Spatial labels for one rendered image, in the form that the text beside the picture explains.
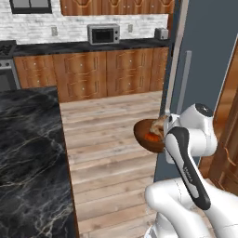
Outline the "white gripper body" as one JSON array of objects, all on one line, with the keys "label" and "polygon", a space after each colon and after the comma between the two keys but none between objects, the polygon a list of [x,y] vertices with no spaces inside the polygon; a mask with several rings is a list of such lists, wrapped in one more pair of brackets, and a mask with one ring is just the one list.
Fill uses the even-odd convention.
[{"label": "white gripper body", "polygon": [[166,135],[167,132],[174,126],[180,126],[179,116],[177,114],[171,113],[164,120],[164,135]]}]

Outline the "brown chicken drumstick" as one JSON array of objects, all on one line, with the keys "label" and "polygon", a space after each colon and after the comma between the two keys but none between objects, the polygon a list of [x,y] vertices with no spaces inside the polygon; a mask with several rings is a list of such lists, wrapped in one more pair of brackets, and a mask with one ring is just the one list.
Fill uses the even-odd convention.
[{"label": "brown chicken drumstick", "polygon": [[158,119],[153,120],[150,128],[150,132],[159,136],[160,138],[163,137],[164,132],[164,120],[167,118],[166,115],[160,116]]}]

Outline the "red tomato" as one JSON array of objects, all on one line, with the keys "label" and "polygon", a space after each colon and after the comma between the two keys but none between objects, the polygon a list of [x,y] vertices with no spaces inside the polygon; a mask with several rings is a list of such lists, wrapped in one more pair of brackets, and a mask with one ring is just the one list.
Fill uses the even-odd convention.
[{"label": "red tomato", "polygon": [[153,141],[153,142],[158,142],[158,141],[161,140],[158,135],[153,134],[153,133],[147,133],[147,134],[144,136],[144,138],[145,138],[146,140]]}]

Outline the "brown wooden bowl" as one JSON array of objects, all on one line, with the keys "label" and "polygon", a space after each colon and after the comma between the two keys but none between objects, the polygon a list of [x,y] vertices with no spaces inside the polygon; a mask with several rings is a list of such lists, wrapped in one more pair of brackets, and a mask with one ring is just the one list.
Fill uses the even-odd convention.
[{"label": "brown wooden bowl", "polygon": [[164,150],[164,143],[159,139],[158,141],[151,141],[145,139],[145,135],[150,132],[152,119],[143,119],[135,123],[134,136],[140,146],[149,152],[160,153]]}]

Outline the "dark grey fridge door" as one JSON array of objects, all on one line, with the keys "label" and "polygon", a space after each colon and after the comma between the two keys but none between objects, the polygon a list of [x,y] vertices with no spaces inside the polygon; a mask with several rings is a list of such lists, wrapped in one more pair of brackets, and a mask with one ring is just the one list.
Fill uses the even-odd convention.
[{"label": "dark grey fridge door", "polygon": [[177,114],[186,51],[192,52],[182,112],[216,111],[238,37],[238,0],[175,0],[160,114]]}]

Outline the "tall wooden cabinet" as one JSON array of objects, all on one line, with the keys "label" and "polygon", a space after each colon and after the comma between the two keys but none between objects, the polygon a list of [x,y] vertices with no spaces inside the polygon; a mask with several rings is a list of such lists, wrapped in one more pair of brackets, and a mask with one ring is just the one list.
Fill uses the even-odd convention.
[{"label": "tall wooden cabinet", "polygon": [[202,157],[199,170],[216,187],[238,196],[238,37],[218,98],[214,117],[218,149]]}]

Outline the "silver toaster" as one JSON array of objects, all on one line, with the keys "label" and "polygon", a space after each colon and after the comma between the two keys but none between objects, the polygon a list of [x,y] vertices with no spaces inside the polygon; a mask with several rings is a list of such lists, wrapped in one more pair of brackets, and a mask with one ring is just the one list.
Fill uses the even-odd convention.
[{"label": "silver toaster", "polygon": [[166,40],[168,38],[169,30],[166,28],[156,28],[154,37],[158,40]]}]

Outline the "wooden base cupboards run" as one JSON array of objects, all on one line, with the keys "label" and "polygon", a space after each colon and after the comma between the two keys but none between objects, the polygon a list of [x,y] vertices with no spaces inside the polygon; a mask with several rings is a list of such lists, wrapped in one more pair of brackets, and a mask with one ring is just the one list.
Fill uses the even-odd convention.
[{"label": "wooden base cupboards run", "polygon": [[14,58],[23,88],[56,86],[70,102],[159,91],[163,88],[166,46]]}]

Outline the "silver microwave oven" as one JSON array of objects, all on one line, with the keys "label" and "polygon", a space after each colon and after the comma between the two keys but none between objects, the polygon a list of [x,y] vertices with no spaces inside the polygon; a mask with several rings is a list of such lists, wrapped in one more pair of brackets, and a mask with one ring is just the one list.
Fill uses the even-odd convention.
[{"label": "silver microwave oven", "polygon": [[91,45],[118,44],[120,42],[120,26],[115,23],[88,24],[87,38]]}]

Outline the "steel stove with oven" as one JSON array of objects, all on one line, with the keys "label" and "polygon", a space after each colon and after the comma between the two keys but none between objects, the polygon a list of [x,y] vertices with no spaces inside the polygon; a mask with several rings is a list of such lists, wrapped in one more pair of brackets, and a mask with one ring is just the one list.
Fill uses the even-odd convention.
[{"label": "steel stove with oven", "polygon": [[0,92],[20,89],[13,53],[15,40],[0,41]]}]

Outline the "dark framed window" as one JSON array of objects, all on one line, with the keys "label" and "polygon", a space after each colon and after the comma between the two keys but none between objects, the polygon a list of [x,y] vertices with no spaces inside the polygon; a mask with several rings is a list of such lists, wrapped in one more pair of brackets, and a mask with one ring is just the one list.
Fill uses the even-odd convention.
[{"label": "dark framed window", "polygon": [[13,14],[51,14],[50,0],[9,0]]}]

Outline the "wooden wall cupboards run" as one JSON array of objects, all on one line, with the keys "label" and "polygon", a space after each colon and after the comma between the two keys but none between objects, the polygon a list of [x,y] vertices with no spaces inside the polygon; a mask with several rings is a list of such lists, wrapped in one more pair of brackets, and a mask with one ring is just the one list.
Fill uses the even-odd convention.
[{"label": "wooden wall cupboards run", "polygon": [[172,14],[175,0],[60,0],[64,16]]}]

